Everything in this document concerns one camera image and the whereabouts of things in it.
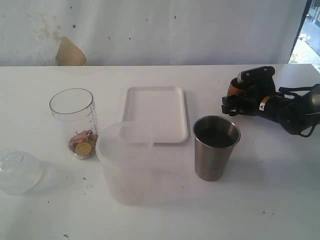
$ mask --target white plastic tray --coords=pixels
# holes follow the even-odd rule
[[[131,87],[122,120],[148,127],[154,143],[176,144],[188,137],[185,98],[180,87]]]

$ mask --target dark liquid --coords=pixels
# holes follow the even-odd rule
[[[225,148],[235,143],[229,135],[215,128],[200,130],[197,138],[204,144],[215,148]]]

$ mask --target plastic container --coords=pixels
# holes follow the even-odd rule
[[[151,136],[137,123],[116,123],[100,133],[96,153],[116,201],[139,204],[151,191],[154,182],[150,164],[152,147]]]
[[[37,158],[15,148],[0,151],[0,189],[19,195],[33,188],[41,179],[43,168]]]
[[[78,159],[95,154],[98,125],[94,96],[88,90],[71,88],[50,101],[52,115],[61,123],[65,145]]]

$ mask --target robotic arm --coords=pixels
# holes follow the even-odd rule
[[[274,121],[292,135],[310,137],[320,124],[320,84],[308,87],[280,87],[276,92],[272,66],[263,66],[239,73],[222,98],[222,112],[235,115],[260,116]],[[305,95],[296,92],[309,91]],[[303,130],[310,128],[307,135]]]

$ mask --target stainless steel cup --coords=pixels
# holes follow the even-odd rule
[[[193,133],[196,174],[208,182],[219,180],[240,140],[239,128],[227,118],[205,116],[195,122]]]

